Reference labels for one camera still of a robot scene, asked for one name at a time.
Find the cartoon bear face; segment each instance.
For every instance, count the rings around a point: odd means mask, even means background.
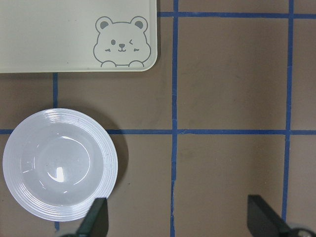
[[[149,59],[151,48],[145,31],[148,22],[144,17],[136,16],[130,22],[113,22],[109,17],[101,17],[96,22],[99,32],[93,53],[101,62],[115,66],[130,66],[131,63],[144,62]]]

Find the blue tape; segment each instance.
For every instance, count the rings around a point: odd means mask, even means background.
[[[59,231],[59,221],[54,222],[56,231]]]
[[[287,49],[287,96],[286,96],[286,136],[284,148],[284,174],[282,195],[282,218],[286,221],[288,175],[290,162],[290,136],[291,136],[291,107],[292,107],[292,65],[293,65],[293,22],[294,22],[294,0],[289,0],[288,18],[288,49]]]
[[[294,19],[316,19],[316,14],[294,14]]]
[[[0,129],[0,135],[11,134],[13,129]]]
[[[150,135],[171,135],[172,134],[172,130],[168,130],[168,129],[109,129],[107,130],[107,133],[109,133],[110,135],[146,135],[146,134],[150,134]]]
[[[199,135],[285,135],[286,130],[179,129],[178,134]]]
[[[175,237],[174,227],[174,187],[177,179],[177,149],[178,149],[178,0],[173,1],[173,50],[172,50],[172,154],[171,154],[171,207],[170,207],[170,237]]]
[[[316,130],[292,130],[291,135],[316,135]]]
[[[58,73],[53,73],[53,108],[58,108]]]
[[[238,12],[167,12],[157,13],[158,17],[224,17],[224,18],[276,18],[287,19],[287,13],[238,13]]]

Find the brown surface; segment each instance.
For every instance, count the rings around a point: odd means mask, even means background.
[[[59,106],[106,129],[170,129],[172,19],[161,19],[161,56],[140,73],[60,73]]]
[[[109,198],[108,237],[167,237],[170,233],[171,136],[111,136],[119,173]],[[75,229],[81,220],[61,223]]]
[[[173,0],[157,0],[158,11],[173,11]]]
[[[0,129],[53,106],[52,73],[0,74]]]
[[[287,20],[180,18],[178,55],[179,128],[285,129]]]
[[[287,221],[316,230],[316,136],[291,138]]]
[[[292,129],[316,129],[315,22],[294,21]]]
[[[177,236],[251,236],[248,194],[260,194],[280,214],[283,136],[182,135],[178,141]]]
[[[180,11],[288,13],[288,0],[179,0]]]
[[[8,135],[0,135],[0,160]],[[1,237],[43,237],[52,236],[54,223],[38,218],[21,207],[7,188],[0,169],[0,236]]]
[[[294,13],[315,14],[316,1],[315,0],[295,0]]]

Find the bear ear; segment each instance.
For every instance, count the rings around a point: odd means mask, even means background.
[[[107,26],[111,24],[113,24],[113,21],[109,17],[102,16],[95,23],[95,28],[97,29],[98,32],[101,32],[104,28],[106,28]]]
[[[141,29],[143,32],[145,32],[148,28],[148,22],[142,16],[135,16],[130,23]]]

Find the white bowl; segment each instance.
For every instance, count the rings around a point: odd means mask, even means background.
[[[3,154],[6,184],[30,213],[51,221],[86,215],[110,195],[118,174],[114,144],[95,120],[78,111],[31,115],[10,135]]]

